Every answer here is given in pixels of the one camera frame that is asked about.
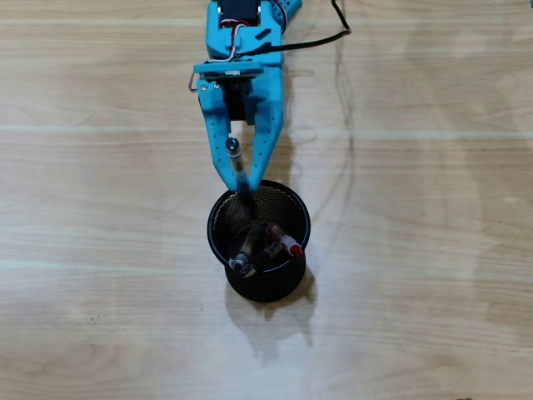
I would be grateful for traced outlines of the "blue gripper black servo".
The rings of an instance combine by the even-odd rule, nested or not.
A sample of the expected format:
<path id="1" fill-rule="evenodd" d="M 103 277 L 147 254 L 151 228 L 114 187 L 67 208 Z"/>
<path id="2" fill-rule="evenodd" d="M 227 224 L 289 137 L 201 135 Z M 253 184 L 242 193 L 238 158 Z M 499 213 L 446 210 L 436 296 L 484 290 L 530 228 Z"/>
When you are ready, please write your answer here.
<path id="1" fill-rule="evenodd" d="M 255 126 L 250 184 L 260 184 L 283 129 L 276 121 L 282 112 L 282 79 L 279 67 L 261 62 L 238 62 L 218 83 L 197 81 L 197 95 L 207 128 L 212 162 L 229 191 L 240 191 L 247 181 L 242 149 L 230 137 L 231 122 Z"/>

